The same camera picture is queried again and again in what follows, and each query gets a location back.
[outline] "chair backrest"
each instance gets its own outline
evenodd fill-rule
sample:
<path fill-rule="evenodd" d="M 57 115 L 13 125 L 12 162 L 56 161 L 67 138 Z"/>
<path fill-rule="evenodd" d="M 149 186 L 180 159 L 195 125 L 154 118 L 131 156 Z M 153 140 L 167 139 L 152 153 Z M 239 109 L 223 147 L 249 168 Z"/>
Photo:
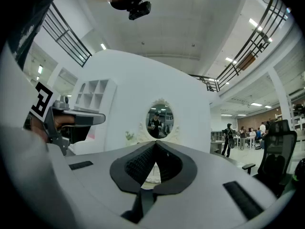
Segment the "chair backrest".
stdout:
<path fill-rule="evenodd" d="M 295 148 L 296 132 L 290 131 L 288 121 L 272 123 L 264 136 L 264 156 L 258 174 L 278 182 L 286 174 Z"/>

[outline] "hand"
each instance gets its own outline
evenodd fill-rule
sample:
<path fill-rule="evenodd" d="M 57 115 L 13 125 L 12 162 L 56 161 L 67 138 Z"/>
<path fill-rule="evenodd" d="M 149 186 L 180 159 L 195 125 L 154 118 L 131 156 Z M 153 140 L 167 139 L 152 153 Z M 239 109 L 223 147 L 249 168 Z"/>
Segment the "hand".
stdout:
<path fill-rule="evenodd" d="M 74 123 L 74 116 L 72 115 L 57 115 L 54 116 L 54 124 L 55 128 L 58 129 L 62 126 L 62 124 L 73 124 Z M 31 120 L 31 130 L 32 132 L 38 134 L 45 142 L 48 142 L 48 135 L 46 134 L 42 122 L 32 116 Z"/>

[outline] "wooden wall panel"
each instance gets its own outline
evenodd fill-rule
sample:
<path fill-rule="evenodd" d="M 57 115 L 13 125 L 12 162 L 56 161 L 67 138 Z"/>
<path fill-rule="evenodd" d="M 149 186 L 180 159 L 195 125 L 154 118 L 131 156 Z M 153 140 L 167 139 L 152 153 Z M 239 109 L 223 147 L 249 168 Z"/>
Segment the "wooden wall panel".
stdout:
<path fill-rule="evenodd" d="M 304 99 L 300 99 L 298 101 L 292 102 L 293 104 L 305 104 Z M 274 120 L 276 115 L 281 115 L 282 111 L 281 108 L 275 108 L 273 110 L 266 111 L 261 114 L 256 114 L 249 117 L 239 118 L 237 119 L 238 122 L 238 128 L 240 129 L 242 126 L 245 127 L 245 129 L 248 131 L 248 128 L 254 128 L 254 130 L 257 130 L 262 122 L 266 122 L 268 120 Z"/>

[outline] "ornate mirror frame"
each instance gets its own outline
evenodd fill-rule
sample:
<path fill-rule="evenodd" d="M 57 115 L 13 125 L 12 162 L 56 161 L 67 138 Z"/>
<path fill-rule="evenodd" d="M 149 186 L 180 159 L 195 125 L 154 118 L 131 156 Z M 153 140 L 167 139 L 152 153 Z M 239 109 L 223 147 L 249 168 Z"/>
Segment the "ornate mirror frame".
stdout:
<path fill-rule="evenodd" d="M 151 105 L 149 105 L 149 108 L 146 110 L 145 114 L 144 114 L 144 118 L 142 119 L 142 122 L 140 122 L 140 130 L 139 133 L 137 135 L 137 141 L 139 143 L 143 143 L 143 142 L 149 142 L 149 141 L 156 141 L 158 139 L 152 137 L 148 131 L 147 131 L 147 127 L 146 127 L 146 116 L 147 113 L 150 111 L 150 109 L 157 105 L 157 104 L 163 104 L 166 105 L 168 108 L 171 109 L 172 114 L 173 114 L 173 129 L 171 131 L 171 133 L 169 133 L 169 135 L 165 138 L 162 138 L 160 140 L 165 141 L 165 142 L 170 142 L 170 143 L 176 143 L 179 144 L 179 132 L 180 132 L 180 128 L 178 125 L 178 118 L 177 115 L 174 112 L 173 107 L 171 106 L 170 103 L 168 103 L 167 101 L 165 101 L 163 98 L 160 98 L 158 100 L 156 100 L 155 102 L 153 102 Z"/>

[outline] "chair armrest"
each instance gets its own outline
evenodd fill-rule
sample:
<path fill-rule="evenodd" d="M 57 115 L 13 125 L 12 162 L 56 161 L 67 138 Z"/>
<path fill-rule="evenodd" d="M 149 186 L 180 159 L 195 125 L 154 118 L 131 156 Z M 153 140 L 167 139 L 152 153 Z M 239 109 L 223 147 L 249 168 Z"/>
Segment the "chair armrest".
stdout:
<path fill-rule="evenodd" d="M 255 166 L 255 164 L 248 164 L 248 165 L 243 166 L 242 168 L 243 168 L 243 170 L 247 170 L 247 169 L 251 169 L 254 166 Z"/>
<path fill-rule="evenodd" d="M 254 167 L 255 164 L 248 164 L 242 167 L 243 170 L 248 170 L 248 174 L 251 174 L 251 168 Z"/>

